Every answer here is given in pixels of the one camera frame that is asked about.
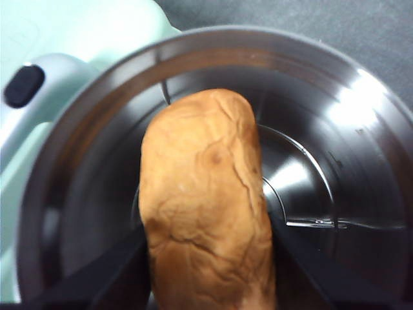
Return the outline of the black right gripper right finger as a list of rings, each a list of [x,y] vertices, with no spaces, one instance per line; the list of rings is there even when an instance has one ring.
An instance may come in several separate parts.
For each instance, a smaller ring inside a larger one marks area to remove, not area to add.
[[[272,222],[279,309],[412,309]]]

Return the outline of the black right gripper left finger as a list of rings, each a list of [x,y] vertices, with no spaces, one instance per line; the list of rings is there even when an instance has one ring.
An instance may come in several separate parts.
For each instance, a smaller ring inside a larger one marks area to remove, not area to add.
[[[36,300],[36,309],[144,309],[150,294],[142,226]]]

